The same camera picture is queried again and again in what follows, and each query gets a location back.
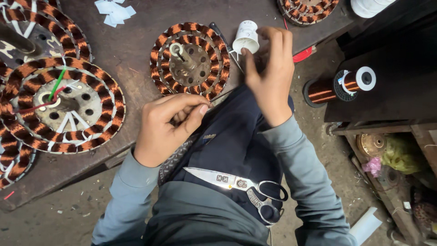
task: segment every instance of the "screwdriver handle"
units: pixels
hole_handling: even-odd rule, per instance
[[[209,28],[211,28],[213,31],[215,31],[215,33],[220,36],[220,38],[222,38],[223,42],[225,42],[226,45],[226,49],[228,50],[228,52],[230,52],[232,50],[231,46],[229,46],[228,42],[226,42],[225,37],[223,36],[223,33],[220,31],[219,27],[217,26],[217,24],[215,22],[211,22],[209,24]]]

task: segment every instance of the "sleeve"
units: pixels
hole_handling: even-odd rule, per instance
[[[157,184],[160,167],[148,168],[139,164],[132,155],[133,150],[115,174],[109,189],[112,199],[94,227],[91,240],[94,245],[139,240],[144,234],[150,193]]]
[[[303,226],[295,231],[298,245],[356,246],[341,199],[295,117],[261,134],[284,170],[291,198],[298,203],[296,215],[303,221]]]

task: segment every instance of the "screwdriver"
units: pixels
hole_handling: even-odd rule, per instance
[[[215,33],[220,36],[220,38],[222,38],[223,42],[225,42],[226,45],[226,49],[228,50],[228,53],[232,56],[232,59],[234,59],[234,62],[237,64],[238,68],[240,69],[240,71],[244,74],[243,69],[240,67],[240,64],[238,63],[237,59],[235,59],[234,55],[232,54],[232,52],[234,52],[234,49],[229,46],[228,42],[226,42],[225,37],[223,36],[222,32],[220,31],[219,27],[217,26],[217,24],[215,22],[211,22],[211,24],[209,24],[209,28],[211,28],[213,31],[215,31]]]

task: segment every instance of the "hand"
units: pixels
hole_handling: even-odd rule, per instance
[[[266,69],[259,74],[252,53],[242,48],[246,57],[246,84],[257,100],[267,123],[277,127],[292,116],[288,106],[291,79],[295,65],[293,63],[293,35],[282,28],[261,27],[257,33],[268,39],[269,44],[260,49],[260,53],[270,52]]]
[[[200,126],[210,105],[205,97],[191,94],[170,95],[144,105],[135,159],[146,167],[159,166]]]

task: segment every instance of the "green wire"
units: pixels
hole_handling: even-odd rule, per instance
[[[62,72],[61,72],[61,74],[59,75],[58,81],[56,81],[56,84],[55,84],[55,86],[53,87],[52,92],[50,93],[50,96],[49,96],[49,102],[52,101],[53,95],[55,94],[55,92],[56,92],[56,90],[57,90],[59,84],[61,83],[62,77],[64,77],[64,73],[65,73],[66,70],[67,70],[67,67],[64,66],[64,69],[62,69]]]

